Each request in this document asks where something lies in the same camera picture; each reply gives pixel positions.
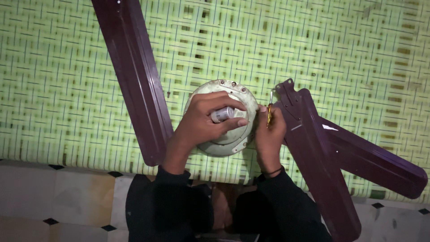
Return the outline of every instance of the capacitor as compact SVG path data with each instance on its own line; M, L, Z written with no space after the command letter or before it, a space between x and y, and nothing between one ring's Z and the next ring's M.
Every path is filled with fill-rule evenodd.
M214 123L221 123L229 118L234 118L234 108L225 107L211 113L211 118Z

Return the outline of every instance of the left hand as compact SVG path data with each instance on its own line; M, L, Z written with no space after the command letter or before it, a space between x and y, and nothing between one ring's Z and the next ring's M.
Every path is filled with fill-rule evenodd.
M167 145L166 160L163 163L163 168L167 172L182 174L188 155L197 144L217 139L227 131L248 124L244 118L231 118L219 124L213 123L211 113L227 106L246 110L243 103L230 98L226 91L193 96L187 112Z

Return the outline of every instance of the metal plate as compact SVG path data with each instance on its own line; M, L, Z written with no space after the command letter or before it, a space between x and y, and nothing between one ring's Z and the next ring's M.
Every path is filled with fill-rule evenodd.
M201 143L197 147L211 155L227 156L243 150L254 137L253 124L258 110L257 100L254 95L243 85L225 79L207 82L197 88L185 106L184 113L187 112L191 99L196 94L226 91L235 100L240 101L247 108L246 111L234 110L234 117L242 117L248 120L248 125L230 130L216 140Z

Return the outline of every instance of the wrist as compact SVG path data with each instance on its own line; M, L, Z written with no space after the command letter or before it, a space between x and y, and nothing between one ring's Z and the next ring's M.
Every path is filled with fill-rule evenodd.
M183 174L192 146L173 135L167 144L163 169L170 174Z
M278 170L281 167L279 156L263 156L258 159L261 171L268 174Z

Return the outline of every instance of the right hand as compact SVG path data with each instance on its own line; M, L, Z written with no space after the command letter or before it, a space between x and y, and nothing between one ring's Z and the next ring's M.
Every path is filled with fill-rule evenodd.
M257 149L257 161L265 173L271 173L281 168L279 153L287 126L279 108L272 107L272 119L267 126L268 110L263 105L258 105L258 127L255 132L255 147Z

